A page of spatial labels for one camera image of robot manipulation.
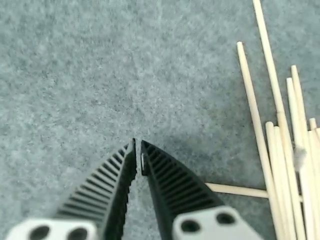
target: wooden skewer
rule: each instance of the wooden skewer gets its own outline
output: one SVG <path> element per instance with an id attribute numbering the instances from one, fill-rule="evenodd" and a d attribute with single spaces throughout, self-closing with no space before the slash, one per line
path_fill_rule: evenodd
<path id="1" fill-rule="evenodd" d="M 318 141 L 317 133 L 314 130 L 308 131 L 308 137 L 309 137 L 309 144 L 310 144 L 310 155 L 312 158 L 313 163 L 313 170 L 314 170 L 314 180 L 316 183 L 320 183 L 320 143 Z M 320 222 L 320 184 L 316 184 L 316 203 L 318 205 L 317 213 L 315 214 L 314 221 L 317 225 L 317 223 Z"/>
<path id="2" fill-rule="evenodd" d="M 278 112 L 276 114 L 278 119 L 278 124 L 280 127 L 282 145 L 285 154 L 285 164 L 286 170 L 288 174 L 288 181 L 291 193 L 291 203 L 293 208 L 294 222 L 295 222 L 295 230 L 298 240 L 306 240 L 306 233 L 304 227 L 304 219 L 301 209 L 301 204 L 298 201 L 299 199 L 299 190 L 298 190 L 298 182 L 296 178 L 296 172 L 294 168 L 294 157 L 293 157 L 293 146 L 290 138 L 290 133 L 287 123 L 286 116 L 282 112 Z"/>
<path id="3" fill-rule="evenodd" d="M 315 118 L 310 118 L 309 124 L 310 124 L 310 130 L 314 130 L 317 128 L 317 121 Z"/>
<path id="4" fill-rule="evenodd" d="M 261 189 L 241 187 L 241 186 L 230 186 L 230 185 L 223 185 L 223 184 L 209 183 L 209 182 L 207 182 L 206 185 L 211 189 L 211 191 L 216 193 L 241 195 L 241 196 L 262 198 L 262 199 L 267 199 L 269 197 L 267 191 L 261 190 Z M 301 203 L 303 202 L 302 196 L 299 196 L 299 201 Z"/>
<path id="5" fill-rule="evenodd" d="M 286 159 L 283 149 L 283 143 L 281 140 L 281 131 L 278 126 L 274 127 L 274 136 L 275 136 L 275 146 L 277 152 L 277 163 L 278 163 L 278 170 L 281 179 L 279 180 L 281 183 L 281 190 L 283 194 L 283 202 L 284 202 L 284 209 L 285 209 L 285 217 L 288 229 L 288 239 L 296 240 L 297 234 L 295 230 L 295 218 L 293 212 L 293 205 L 291 202 L 291 193 L 290 193 L 290 185 L 288 179 L 288 172 L 286 167 Z"/>
<path id="6" fill-rule="evenodd" d="M 292 74 L 292 83 L 294 89 L 294 95 L 296 100 L 296 107 L 298 112 L 299 124 L 300 124 L 300 132 L 302 136 L 302 144 L 303 148 L 306 150 L 306 157 L 304 161 L 305 169 L 306 169 L 306 179 L 308 181 L 308 188 L 311 197 L 311 206 L 313 212 L 313 218 L 317 217 L 318 208 L 320 205 L 317 203 L 317 182 L 315 181 L 315 165 L 313 162 L 313 158 L 311 157 L 311 148 L 309 144 L 309 136 L 308 136 L 308 125 L 306 118 L 306 110 L 304 104 L 304 97 L 302 93 L 301 83 L 299 79 L 298 69 L 296 65 L 291 66 L 291 74 Z M 320 221 L 314 222 L 315 234 L 320 236 Z"/>
<path id="7" fill-rule="evenodd" d="M 282 102 L 276 67 L 274 58 L 272 56 L 272 51 L 270 47 L 268 32 L 266 28 L 264 13 L 262 11 L 262 6 L 260 0 L 253 0 L 253 6 L 256 16 L 256 21 L 258 24 L 260 38 L 262 42 L 262 48 L 264 52 L 264 57 L 266 61 L 266 66 L 269 73 L 269 78 L 271 82 L 271 88 L 273 93 L 273 98 L 275 102 L 275 108 L 277 112 L 285 112 L 284 103 Z"/>
<path id="8" fill-rule="evenodd" d="M 277 195 L 275 190 L 275 184 L 273 181 L 273 176 L 271 172 L 267 146 L 264 138 L 264 133 L 262 129 L 261 119 L 259 115 L 259 110 L 257 106 L 256 96 L 254 92 L 254 87 L 252 84 L 249 66 L 247 63 L 247 58 L 244 50 L 244 46 L 242 42 L 237 42 L 237 51 L 239 55 L 239 62 L 242 71 L 244 86 L 246 95 L 248 98 L 249 108 L 251 112 L 253 128 L 256 138 L 256 143 L 258 147 L 258 152 L 260 156 L 260 161 L 262 165 L 262 171 L 264 175 L 266 189 L 269 195 L 269 204 L 271 208 L 271 214 L 274 222 L 275 234 L 278 240 L 282 240 L 284 236 L 284 232 L 281 226 L 281 216 L 280 216 L 280 208 L 277 201 Z"/>
<path id="9" fill-rule="evenodd" d="M 303 136 L 301 134 L 301 124 L 299 120 L 298 106 L 297 106 L 292 78 L 287 78 L 286 84 L 287 84 L 287 91 L 288 91 L 288 97 L 289 97 L 289 106 L 290 106 L 295 147 L 303 149 L 304 141 L 302 138 Z M 306 162 L 305 164 L 303 164 L 300 170 L 300 183 L 302 188 L 306 237 L 308 240 L 314 240 L 315 227 L 314 227 L 314 217 L 313 217 L 313 211 L 312 211 L 313 204 L 312 204 L 312 197 L 311 197 L 310 188 L 309 188 L 309 179 L 308 179 Z"/>
<path id="10" fill-rule="evenodd" d="M 318 139 L 320 141 L 320 127 L 318 127 L 315 131 L 316 131 L 316 134 L 317 134 Z"/>
<path id="11" fill-rule="evenodd" d="M 303 215 L 300 207 L 300 203 L 297 199 L 299 192 L 298 192 L 298 185 L 297 185 L 297 179 L 296 174 L 294 172 L 293 167 L 293 147 L 292 147 L 292 141 L 290 137 L 288 122 L 286 118 L 285 108 L 281 97 L 281 91 L 279 87 L 276 67 L 274 63 L 274 59 L 272 56 L 272 51 L 270 47 L 268 32 L 266 28 L 266 23 L 264 19 L 264 14 L 261 6 L 260 0 L 252 0 L 257 25 L 259 28 L 260 38 L 262 42 L 262 48 L 264 52 L 264 57 L 266 61 L 266 66 L 269 73 L 271 88 L 272 88 L 272 94 L 275 102 L 275 107 L 277 111 L 277 120 L 278 124 L 280 126 L 281 130 L 281 137 L 282 142 L 284 144 L 284 154 L 285 154 L 285 161 L 286 166 L 288 170 L 288 179 L 290 184 L 290 191 L 291 191 L 291 201 L 292 206 L 294 209 L 294 220 L 295 220 L 295 226 L 296 226 L 296 233 L 297 233 L 297 239 L 298 240 L 306 240 L 306 233 L 304 229 L 304 221 L 303 221 Z"/>
<path id="12" fill-rule="evenodd" d="M 275 135 L 275 127 L 271 121 L 268 121 L 265 124 L 266 129 L 266 139 L 269 149 L 269 158 L 271 162 L 272 175 L 274 181 L 274 187 L 276 192 L 277 201 L 280 207 L 280 216 L 283 228 L 283 239 L 292 239 L 289 237 L 289 221 L 287 220 L 286 214 L 286 203 L 284 200 L 284 193 L 282 187 L 282 178 L 281 178 L 281 169 L 279 165 L 277 147 L 276 147 L 276 135 Z"/>

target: gray carpet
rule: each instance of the gray carpet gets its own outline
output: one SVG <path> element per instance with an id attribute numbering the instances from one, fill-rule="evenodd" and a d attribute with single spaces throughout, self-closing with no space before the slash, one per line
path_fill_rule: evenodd
<path id="1" fill-rule="evenodd" d="M 320 123 L 320 3 L 262 6 L 285 105 L 285 79 L 297 64 L 307 117 Z M 0 238 L 44 216 L 132 137 L 204 181 L 264 189 L 237 41 L 261 119 L 276 122 L 251 0 L 1 0 Z M 275 239 L 267 200 L 220 196 Z M 129 198 L 123 239 L 159 240 L 141 175 Z"/>

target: wooden dowel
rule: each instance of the wooden dowel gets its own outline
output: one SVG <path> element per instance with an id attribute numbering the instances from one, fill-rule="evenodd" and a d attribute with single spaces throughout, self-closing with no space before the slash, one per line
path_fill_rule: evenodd
<path id="1" fill-rule="evenodd" d="M 294 196 L 298 196 L 298 186 L 297 186 L 297 179 L 293 168 L 293 148 L 292 148 L 292 141 L 290 137 L 288 122 L 286 118 L 286 113 L 284 109 L 284 104 L 281 97 L 281 91 L 279 87 L 276 67 L 274 63 L 274 59 L 272 56 L 272 51 L 270 47 L 268 32 L 266 28 L 266 23 L 264 19 L 264 14 L 261 6 L 260 0 L 252 0 L 255 16 L 257 20 L 257 25 L 260 33 L 260 38 L 262 42 L 263 53 L 269 73 L 272 94 L 275 102 L 275 107 L 277 111 L 277 120 L 278 124 L 280 125 L 281 129 L 281 137 L 284 143 L 284 153 L 285 153 L 285 161 L 288 168 L 288 178 L 290 183 L 290 190 L 291 194 Z M 297 226 L 297 239 L 298 240 L 306 240 L 306 233 L 303 227 L 303 215 L 301 209 L 298 208 L 299 202 L 297 201 L 296 197 L 292 198 L 292 204 L 295 209 L 294 211 L 294 220 Z"/>
<path id="2" fill-rule="evenodd" d="M 274 127 L 274 136 L 275 136 L 275 146 L 276 146 L 276 152 L 277 152 L 277 163 L 278 163 L 277 167 L 280 171 L 279 174 L 281 177 L 279 182 L 281 183 L 280 185 L 281 185 L 281 190 L 283 194 L 285 217 L 286 217 L 286 224 L 288 229 L 288 239 L 296 240 L 297 234 L 295 229 L 294 210 L 293 210 L 293 205 L 291 200 L 286 159 L 285 159 L 283 143 L 281 139 L 281 132 L 278 126 Z"/>
<path id="3" fill-rule="evenodd" d="M 286 170 L 287 170 L 288 181 L 290 186 L 290 193 L 291 193 L 290 196 L 291 196 L 291 202 L 293 207 L 296 236 L 298 240 L 306 240 L 306 233 L 305 233 L 301 204 L 300 204 L 300 201 L 298 201 L 299 199 L 298 181 L 296 178 L 296 172 L 294 167 L 294 154 L 293 154 L 293 147 L 292 147 L 290 132 L 288 129 L 288 123 L 287 123 L 286 116 L 283 114 L 283 112 L 278 112 L 276 116 L 277 116 L 278 124 L 280 127 L 282 145 L 283 145 L 283 150 L 285 155 L 285 164 L 286 164 Z"/>
<path id="4" fill-rule="evenodd" d="M 292 78 L 287 78 L 286 84 L 287 84 L 295 147 L 299 149 L 303 149 L 304 141 L 303 141 L 303 136 L 301 132 L 298 106 L 297 106 L 297 100 L 295 96 L 295 89 L 294 89 Z M 313 204 L 312 204 L 312 196 L 309 188 L 310 185 L 309 185 L 306 162 L 301 167 L 301 170 L 299 173 L 300 173 L 299 176 L 300 176 L 300 184 L 301 184 L 302 197 L 303 197 L 303 210 L 304 210 L 304 221 L 305 221 L 305 228 L 306 228 L 306 238 L 308 240 L 314 240 L 315 226 L 314 226 L 314 217 L 313 217 L 313 210 L 312 210 Z"/>
<path id="5" fill-rule="evenodd" d="M 316 134 L 317 134 L 318 139 L 320 141 L 320 127 L 318 127 L 315 131 L 316 131 Z"/>
<path id="6" fill-rule="evenodd" d="M 310 118 L 309 124 L 310 124 L 310 130 L 314 130 L 317 128 L 317 121 L 315 118 Z"/>
<path id="7" fill-rule="evenodd" d="M 241 195 L 247 197 L 261 198 L 267 199 L 268 193 L 266 190 L 241 187 L 241 186 L 231 186 L 231 185 L 223 185 L 217 183 L 205 183 L 213 192 L 222 193 L 222 194 L 232 194 L 232 195 Z M 299 201 L 302 203 L 302 196 L 299 196 Z"/>
<path id="8" fill-rule="evenodd" d="M 283 234 L 284 234 L 283 238 L 284 239 L 291 239 L 289 237 L 289 235 L 290 235 L 289 234 L 289 223 L 288 223 L 287 217 L 286 217 L 286 215 L 287 215 L 286 214 L 286 203 L 284 200 L 284 193 L 283 193 L 283 188 L 282 188 L 283 182 L 282 182 L 282 178 L 281 178 L 281 169 L 280 169 L 279 160 L 278 160 L 274 124 L 271 121 L 268 121 L 265 124 L 265 130 L 266 130 L 266 139 L 267 139 L 267 146 L 268 146 L 268 150 L 269 150 L 269 158 L 270 158 L 270 163 L 271 163 L 275 193 L 276 193 L 276 198 L 277 198 L 278 205 L 280 208 L 281 225 L 282 225 Z"/>
<path id="9" fill-rule="evenodd" d="M 293 84 L 296 107 L 297 107 L 299 124 L 300 124 L 300 132 L 302 136 L 302 144 L 303 144 L 303 148 L 306 150 L 304 165 L 306 170 L 306 179 L 308 181 L 308 188 L 310 192 L 311 207 L 313 209 L 313 212 L 317 213 L 318 212 L 317 194 L 316 194 L 317 182 L 315 181 L 315 171 L 313 167 L 315 163 L 313 163 L 313 158 L 311 157 L 311 148 L 309 144 L 308 125 L 307 125 L 304 97 L 303 97 L 300 78 L 299 78 L 298 69 L 296 65 L 291 66 L 291 74 L 292 74 L 292 84 Z M 315 229 L 316 236 L 320 237 L 320 221 L 314 222 L 314 229 Z"/>
<path id="10" fill-rule="evenodd" d="M 261 38 L 262 48 L 263 48 L 264 57 L 266 61 L 266 66 L 269 73 L 273 98 L 275 102 L 275 108 L 277 112 L 285 112 L 284 104 L 281 97 L 275 62 L 272 56 L 268 32 L 267 32 L 266 23 L 265 23 L 260 0 L 253 0 L 253 6 L 254 6 L 257 25 L 260 32 L 260 38 Z"/>
<path id="11" fill-rule="evenodd" d="M 274 184 L 273 176 L 271 172 L 267 146 L 266 146 L 265 137 L 262 129 L 254 87 L 252 84 L 243 43 L 237 42 L 236 45 L 237 45 L 237 51 L 239 55 L 239 62 L 240 62 L 242 76 L 243 76 L 245 91 L 246 91 L 246 95 L 249 103 L 252 122 L 253 122 L 253 128 L 254 128 L 256 143 L 257 143 L 258 152 L 260 156 L 262 171 L 264 175 L 265 185 L 269 195 L 269 204 L 271 208 L 275 234 L 278 240 L 282 240 L 284 233 L 281 227 L 280 209 L 277 201 L 275 184 Z"/>
<path id="12" fill-rule="evenodd" d="M 314 170 L 314 180 L 316 183 L 320 183 L 320 143 L 318 141 L 316 130 L 308 131 L 309 144 L 310 144 L 310 155 L 312 158 L 312 168 Z M 317 212 L 314 214 L 315 225 L 318 226 L 320 223 L 320 184 L 315 185 L 315 195 L 317 203 Z"/>

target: ridged rubber grip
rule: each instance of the ridged rubber grip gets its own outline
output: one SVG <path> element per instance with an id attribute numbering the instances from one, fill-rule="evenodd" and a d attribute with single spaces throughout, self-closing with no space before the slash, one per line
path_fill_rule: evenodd
<path id="1" fill-rule="evenodd" d="M 191 170 L 156 146 L 142 141 L 141 158 L 163 240 L 173 239 L 172 226 L 179 214 L 224 205 Z"/>
<path id="2" fill-rule="evenodd" d="M 93 221 L 100 239 L 120 240 L 128 194 L 137 173 L 136 144 L 120 148 L 89 171 L 55 209 L 53 217 Z"/>

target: mounting hole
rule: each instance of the mounting hole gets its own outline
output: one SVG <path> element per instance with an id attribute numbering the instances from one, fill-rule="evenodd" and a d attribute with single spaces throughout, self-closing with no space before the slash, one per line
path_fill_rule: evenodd
<path id="1" fill-rule="evenodd" d="M 86 240 L 88 231 L 83 227 L 76 228 L 69 233 L 67 240 Z"/>
<path id="2" fill-rule="evenodd" d="M 235 218 L 232 215 L 225 212 L 219 213 L 218 216 L 216 216 L 216 220 L 218 221 L 218 223 L 223 225 L 230 225 L 236 222 Z"/>
<path id="3" fill-rule="evenodd" d="M 30 240 L 42 240 L 49 234 L 50 228 L 46 225 L 38 226 L 30 233 Z"/>
<path id="4" fill-rule="evenodd" d="M 185 233 L 195 233 L 200 230 L 200 225 L 194 220 L 185 220 L 181 224 L 181 229 Z"/>

